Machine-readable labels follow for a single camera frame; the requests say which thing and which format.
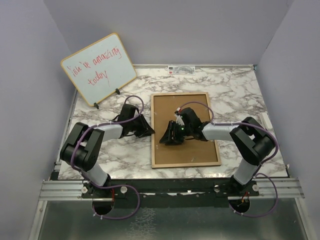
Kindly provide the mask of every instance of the glass panel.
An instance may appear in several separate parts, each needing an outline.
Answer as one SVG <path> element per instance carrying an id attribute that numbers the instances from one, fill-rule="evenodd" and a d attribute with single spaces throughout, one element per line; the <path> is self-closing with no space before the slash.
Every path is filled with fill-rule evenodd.
<path id="1" fill-rule="evenodd" d="M 250 214 L 262 214 L 273 199 L 251 200 Z M 128 214 L 115 209 L 112 216 Z M 248 218 L 229 208 L 141 208 L 125 220 L 93 217 L 91 202 L 48 202 L 40 240 L 306 240 L 294 199 L 280 199 L 266 217 Z"/>

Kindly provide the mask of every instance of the label sticker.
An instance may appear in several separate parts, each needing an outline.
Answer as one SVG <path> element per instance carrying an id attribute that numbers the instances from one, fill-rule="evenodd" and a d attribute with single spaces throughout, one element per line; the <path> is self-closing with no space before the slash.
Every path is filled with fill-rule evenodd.
<path id="1" fill-rule="evenodd" d="M 169 65 L 168 66 L 169 75 L 195 75 L 196 67 L 190 65 Z"/>

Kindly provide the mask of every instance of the white wall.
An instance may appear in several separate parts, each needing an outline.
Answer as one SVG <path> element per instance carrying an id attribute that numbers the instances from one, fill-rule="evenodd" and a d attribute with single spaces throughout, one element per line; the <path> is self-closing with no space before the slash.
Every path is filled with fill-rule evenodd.
<path id="1" fill-rule="evenodd" d="M 70 51 L 41 0 L 0 2 L 0 239 L 27 239 L 73 86 Z"/>
<path id="2" fill-rule="evenodd" d="M 44 0 L 71 52 L 117 32 L 135 64 L 257 64 L 292 0 Z"/>
<path id="3" fill-rule="evenodd" d="M 320 1 L 295 0 L 257 66 L 257 79 L 320 237 Z"/>

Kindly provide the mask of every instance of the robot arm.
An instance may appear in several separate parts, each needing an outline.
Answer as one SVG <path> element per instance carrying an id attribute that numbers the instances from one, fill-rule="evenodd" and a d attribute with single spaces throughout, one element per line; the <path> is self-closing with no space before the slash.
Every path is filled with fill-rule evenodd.
<path id="1" fill-rule="evenodd" d="M 135 120 L 132 119 L 138 109 L 130 104 L 124 104 L 121 113 L 114 122 L 121 124 L 110 124 L 91 129 L 83 140 L 83 143 L 76 151 L 74 167 L 81 170 L 85 179 L 93 181 L 96 185 L 106 187 L 110 180 L 110 175 L 103 171 L 97 162 L 102 142 L 126 137 L 128 133 L 133 133 L 138 138 L 143 138 L 154 134 L 155 131 L 149 126 L 145 117 L 141 114 Z M 77 122 L 68 138 L 66 139 L 61 151 L 60 158 L 71 165 L 71 157 L 83 133 L 88 129 L 88 125 Z"/>
<path id="2" fill-rule="evenodd" d="M 262 126 L 252 117 L 242 121 L 245 125 L 213 125 L 211 122 L 201 122 L 196 113 L 190 108 L 175 112 L 176 121 L 170 121 L 161 144 L 180 145 L 185 137 L 192 136 L 200 141 L 234 141 L 243 159 L 231 177 L 240 186 L 245 186 L 258 170 L 261 161 L 272 151 L 275 143 L 262 130 Z"/>

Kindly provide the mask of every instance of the marble surface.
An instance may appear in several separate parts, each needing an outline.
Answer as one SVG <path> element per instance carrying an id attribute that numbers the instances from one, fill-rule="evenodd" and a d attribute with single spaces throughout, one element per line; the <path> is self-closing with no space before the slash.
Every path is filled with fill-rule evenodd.
<path id="1" fill-rule="evenodd" d="M 164 68 L 138 68 L 136 71 L 138 77 L 120 90 L 121 95 L 109 96 L 99 104 L 99 109 L 88 106 L 78 95 L 70 129 L 77 122 L 91 126 L 113 119 L 129 95 L 143 99 L 143 115 L 149 123 L 153 93 L 208 92 L 216 122 L 238 122 L 247 116 L 260 121 L 259 113 L 267 111 L 251 67 L 200 68 L 189 76 L 168 75 Z M 140 104 L 135 98 L 129 103 Z M 102 143 L 98 162 L 113 179 L 230 177 L 239 166 L 241 155 L 233 142 L 218 141 L 218 146 L 221 166 L 152 169 L 151 137 L 130 136 Z M 265 163 L 260 172 L 271 177 L 287 177 L 281 154 Z M 74 180 L 81 176 L 62 162 L 58 179 Z"/>

